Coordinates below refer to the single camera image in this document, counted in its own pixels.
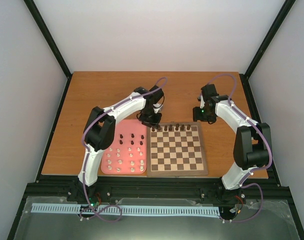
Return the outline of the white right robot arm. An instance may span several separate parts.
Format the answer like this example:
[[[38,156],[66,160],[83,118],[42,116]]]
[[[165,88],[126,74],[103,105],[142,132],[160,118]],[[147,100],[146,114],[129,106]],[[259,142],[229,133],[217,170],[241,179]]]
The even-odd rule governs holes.
[[[234,163],[221,178],[226,190],[243,186],[245,180],[259,169],[272,164],[271,129],[243,113],[227,95],[219,95],[214,84],[201,88],[200,106],[193,108],[195,122],[214,124],[217,118],[224,120],[235,133],[233,147]]]

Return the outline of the dark chess knight piece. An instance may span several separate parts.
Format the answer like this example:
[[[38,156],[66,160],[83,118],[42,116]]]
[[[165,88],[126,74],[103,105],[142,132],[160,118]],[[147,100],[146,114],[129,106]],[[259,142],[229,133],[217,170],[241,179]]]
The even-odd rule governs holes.
[[[177,123],[177,124],[175,125],[175,130],[178,131],[179,128],[180,128],[180,125]]]

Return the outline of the pink plastic tray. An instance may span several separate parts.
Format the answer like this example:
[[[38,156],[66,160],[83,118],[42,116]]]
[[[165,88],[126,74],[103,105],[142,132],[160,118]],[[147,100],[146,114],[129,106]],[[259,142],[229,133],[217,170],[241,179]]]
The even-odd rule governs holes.
[[[134,161],[135,165],[131,166],[130,162]],[[140,171],[140,166],[144,166],[144,170]],[[139,175],[145,172],[147,168],[147,127],[143,125],[140,121],[135,119],[124,119],[116,125],[114,140],[112,144],[105,150],[101,164],[100,170],[106,175]]]

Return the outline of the black aluminium frame rail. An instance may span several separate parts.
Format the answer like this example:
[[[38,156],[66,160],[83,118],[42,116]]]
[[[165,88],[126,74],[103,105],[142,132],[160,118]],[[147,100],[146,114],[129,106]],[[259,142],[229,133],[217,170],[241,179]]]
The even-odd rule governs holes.
[[[65,197],[69,202],[85,203],[101,200],[114,204],[116,200],[130,199],[186,199],[213,206],[233,206],[245,195],[250,200],[286,200],[293,204],[290,189],[277,185],[275,179],[247,180],[257,183],[246,189],[224,190],[217,178],[148,178],[100,176],[90,187],[83,187],[76,176],[45,176],[27,184],[22,202],[28,197]]]

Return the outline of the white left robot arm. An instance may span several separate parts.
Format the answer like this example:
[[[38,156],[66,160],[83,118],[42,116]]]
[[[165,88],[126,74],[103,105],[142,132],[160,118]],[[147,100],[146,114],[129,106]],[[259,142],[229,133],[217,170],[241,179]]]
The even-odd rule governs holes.
[[[81,142],[85,148],[79,181],[83,184],[78,195],[84,201],[95,198],[96,188],[92,186],[98,179],[98,170],[103,154],[114,141],[117,124],[139,112],[138,120],[145,126],[157,127],[161,121],[162,106],[158,102],[164,97],[161,86],[150,90],[136,88],[128,97],[106,108],[95,107],[91,110],[85,125]]]

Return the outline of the wooden chess board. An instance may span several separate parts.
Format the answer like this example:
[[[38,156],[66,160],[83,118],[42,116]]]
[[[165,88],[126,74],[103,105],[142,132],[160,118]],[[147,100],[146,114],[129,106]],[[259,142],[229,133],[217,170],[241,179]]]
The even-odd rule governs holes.
[[[209,174],[202,126],[199,122],[170,122],[147,130],[147,176],[205,177]]]

